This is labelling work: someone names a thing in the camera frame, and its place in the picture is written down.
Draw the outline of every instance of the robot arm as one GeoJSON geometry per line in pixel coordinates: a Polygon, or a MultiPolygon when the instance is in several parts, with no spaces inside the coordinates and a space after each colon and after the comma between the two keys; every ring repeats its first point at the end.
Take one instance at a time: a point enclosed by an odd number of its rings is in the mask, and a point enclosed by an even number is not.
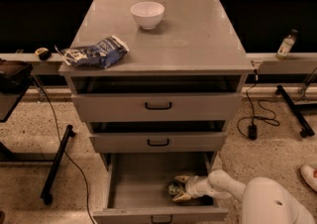
{"type": "Polygon", "coordinates": [[[316,224],[311,213],[276,181],[257,177],[247,184],[232,179],[221,169],[208,176],[177,176],[184,188],[175,202],[203,195],[217,199],[234,196],[242,203],[243,224],[316,224]]]}

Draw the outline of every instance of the gray cabinet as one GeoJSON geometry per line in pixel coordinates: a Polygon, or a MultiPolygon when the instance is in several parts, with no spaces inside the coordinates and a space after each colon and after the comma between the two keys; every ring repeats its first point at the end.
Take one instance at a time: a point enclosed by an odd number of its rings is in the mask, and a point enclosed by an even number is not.
{"type": "Polygon", "coordinates": [[[63,64],[59,72],[109,179],[98,223],[222,220],[226,209],[202,197],[171,201],[176,175],[207,175],[252,66],[218,0],[151,0],[162,22],[140,29],[130,7],[147,0],[94,0],[72,46],[117,35],[130,51],[99,69],[63,64]]]}

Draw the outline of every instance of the power adapter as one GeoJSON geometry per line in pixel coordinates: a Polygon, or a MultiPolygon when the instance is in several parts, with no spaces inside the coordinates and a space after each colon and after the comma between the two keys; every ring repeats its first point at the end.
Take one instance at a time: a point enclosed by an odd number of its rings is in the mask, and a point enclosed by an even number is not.
{"type": "Polygon", "coordinates": [[[258,137],[257,125],[252,123],[248,127],[248,138],[251,139],[251,140],[256,140],[257,137],[258,137]]]}

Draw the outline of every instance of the floor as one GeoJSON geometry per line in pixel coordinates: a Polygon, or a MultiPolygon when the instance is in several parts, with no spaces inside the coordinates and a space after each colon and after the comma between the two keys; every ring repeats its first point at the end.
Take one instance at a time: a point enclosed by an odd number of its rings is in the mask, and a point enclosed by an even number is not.
{"type": "MultiPolygon", "coordinates": [[[[228,138],[214,167],[224,169],[231,177],[247,183],[256,176],[272,178],[283,185],[317,219],[317,193],[307,186],[298,169],[303,164],[317,167],[317,136],[302,139],[300,126],[281,98],[261,102],[276,114],[280,126],[256,121],[258,138],[251,141],[242,136],[238,121],[251,115],[251,105],[244,98],[239,112],[229,125],[228,138]]],[[[253,98],[256,114],[271,117],[253,98]]],[[[88,131],[79,121],[67,96],[52,96],[53,109],[60,133],[68,124],[75,137],[69,140],[67,153],[82,168],[89,184],[90,212],[102,210],[107,171],[101,158],[94,153],[87,138],[88,131]]],[[[317,115],[306,119],[317,131],[317,115]]],[[[243,133],[249,120],[240,123],[243,133]]],[[[34,95],[26,95],[7,123],[0,124],[0,139],[15,152],[54,152],[58,148],[53,112],[47,101],[38,102],[34,95]]],[[[53,203],[44,205],[40,199],[49,172],[49,164],[0,164],[0,210],[6,213],[5,224],[86,224],[92,223],[86,209],[86,187],[83,175],[64,156],[52,188],[53,203]]],[[[229,210],[223,224],[241,223],[241,204],[235,199],[219,201],[229,210]]]]}

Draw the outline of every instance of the plastic bottle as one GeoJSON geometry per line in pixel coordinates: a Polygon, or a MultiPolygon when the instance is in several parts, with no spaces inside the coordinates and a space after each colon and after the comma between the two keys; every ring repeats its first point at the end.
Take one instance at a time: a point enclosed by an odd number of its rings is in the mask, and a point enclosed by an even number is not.
{"type": "Polygon", "coordinates": [[[276,53],[277,59],[283,60],[287,57],[289,51],[296,42],[297,33],[297,30],[291,30],[291,32],[283,39],[283,42],[276,53]]]}

